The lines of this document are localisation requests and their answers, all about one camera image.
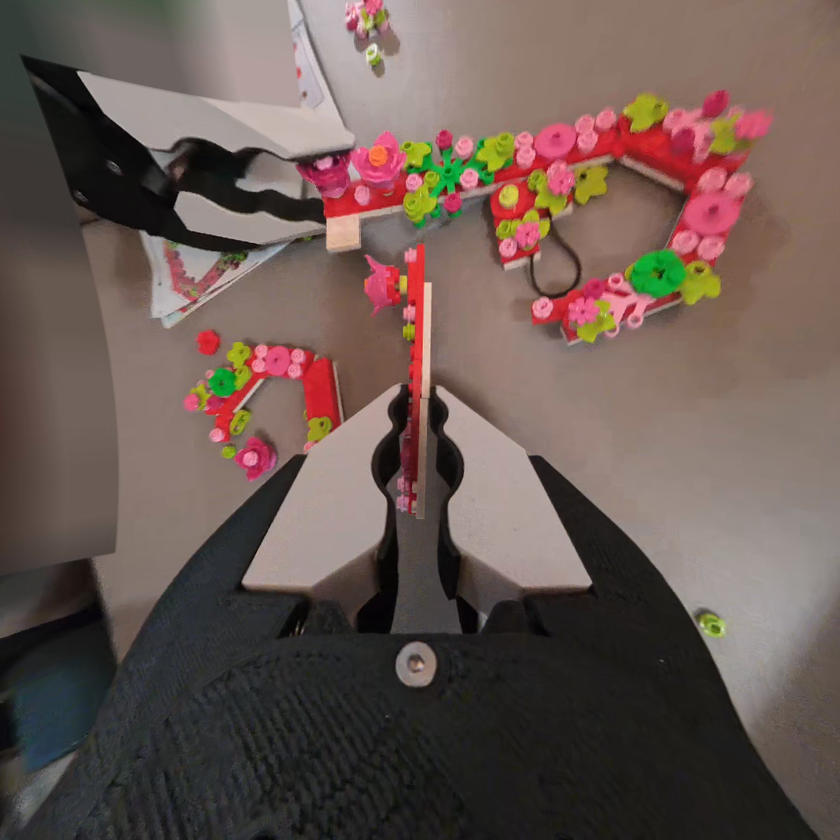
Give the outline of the long red lego flower strip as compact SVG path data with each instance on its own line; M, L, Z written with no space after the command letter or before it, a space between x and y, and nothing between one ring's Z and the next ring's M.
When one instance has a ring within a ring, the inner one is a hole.
M408 345L407 415L401 434L401 473L396 505L401 512L425 518L428 403L431 394L433 287L426 281L425 246L409 248L400 269L402 336Z

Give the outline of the small red lego flower frame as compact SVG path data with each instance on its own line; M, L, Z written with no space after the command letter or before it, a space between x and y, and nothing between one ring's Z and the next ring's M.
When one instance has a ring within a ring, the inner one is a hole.
M250 429L251 403L269 382L295 382L302 387L304 453L343 424L335 364L310 350L281 343L233 343L224 360L208 369L185 394L183 408L209 419L208 436L213 443L230 446Z

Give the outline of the magenta lego rose orange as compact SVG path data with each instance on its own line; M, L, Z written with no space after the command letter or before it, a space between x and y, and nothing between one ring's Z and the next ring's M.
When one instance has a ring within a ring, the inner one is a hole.
M374 317L402 301L401 274L396 266L384 265L371 255L364 255L364 258L370 269L364 280L364 294L373 307L371 316Z

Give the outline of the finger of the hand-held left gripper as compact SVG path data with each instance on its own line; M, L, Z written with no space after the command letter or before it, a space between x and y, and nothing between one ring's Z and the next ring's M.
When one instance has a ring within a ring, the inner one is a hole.
M175 214L196 235L252 246L325 235L323 204L303 181L249 184L226 177L186 177L178 187Z
M264 151L285 161L351 151L354 135L340 120L309 108L202 98L79 70L100 110L149 149L168 151L202 140L235 153Z

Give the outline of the dark blue cloth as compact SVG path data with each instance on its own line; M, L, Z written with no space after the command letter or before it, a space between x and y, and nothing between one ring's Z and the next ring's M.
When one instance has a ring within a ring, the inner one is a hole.
M101 619L37 644L4 678L14 745L28 774L74 752L88 735L117 668Z

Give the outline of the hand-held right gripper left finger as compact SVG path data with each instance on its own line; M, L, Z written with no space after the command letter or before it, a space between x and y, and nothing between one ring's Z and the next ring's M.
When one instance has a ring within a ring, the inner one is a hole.
M242 584L336 602L360 632L390 632L406 385L394 385L305 455Z

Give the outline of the black elastic loop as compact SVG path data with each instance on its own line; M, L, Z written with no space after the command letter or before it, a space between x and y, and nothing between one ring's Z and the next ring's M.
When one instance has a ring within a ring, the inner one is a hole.
M551 301L559 300L565 296L567 296L570 292L577 290L581 286L581 280L583 275L583 266L581 262L581 258L579 257L578 253L572 248L569 242L562 236L561 232L557 229L556 225L553 221L549 221L549 234L553 237L557 244L562 248L566 256L569 258L570 262L574 266L574 278L567 288L556 291L556 292L548 292L541 288L538 283L537 278L537 258L536 256L531 256L529 259L528 264L528 279L531 286L531 289L535 293L536 298L547 298Z

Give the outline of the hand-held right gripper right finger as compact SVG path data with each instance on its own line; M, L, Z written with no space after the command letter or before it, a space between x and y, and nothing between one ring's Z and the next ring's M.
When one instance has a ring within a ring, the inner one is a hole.
M578 595L592 578L528 452L442 386L434 387L435 469L446 489L437 568L463 631L502 602Z

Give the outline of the large red lego flower frame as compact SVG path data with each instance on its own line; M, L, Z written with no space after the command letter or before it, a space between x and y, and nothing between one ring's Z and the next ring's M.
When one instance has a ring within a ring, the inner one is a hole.
M430 143L384 132L367 147L297 169L320 194L334 252L361 246L365 217L403 211L421 229L441 215L461 215L467 198L489 194L500 264L529 268L532 322L558 324L568 344L594 343L640 328L663 308L719 296L715 265L753 187L742 167L771 124L765 111L732 106L725 90L695 109L643 92L620 112L604 108L536 134L473 140L442 130ZM553 223L605 195L611 165L683 198L666 245L586 282L580 260L562 245L575 270L570 288L540 290L533 269Z

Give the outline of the pink lego flower cluster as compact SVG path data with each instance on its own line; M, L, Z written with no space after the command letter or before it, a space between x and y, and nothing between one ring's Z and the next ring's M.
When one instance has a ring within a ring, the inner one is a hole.
M346 2L344 25L357 39L371 39L388 31L390 14L384 1Z

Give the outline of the lego instruction booklet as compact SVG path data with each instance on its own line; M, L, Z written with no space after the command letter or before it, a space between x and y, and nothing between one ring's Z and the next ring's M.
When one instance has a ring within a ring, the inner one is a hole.
M301 105L319 116L341 121L298 1L287 3ZM173 243L140 232L151 273L150 316L169 329L232 286L251 270L273 259L288 243L238 253L213 252Z

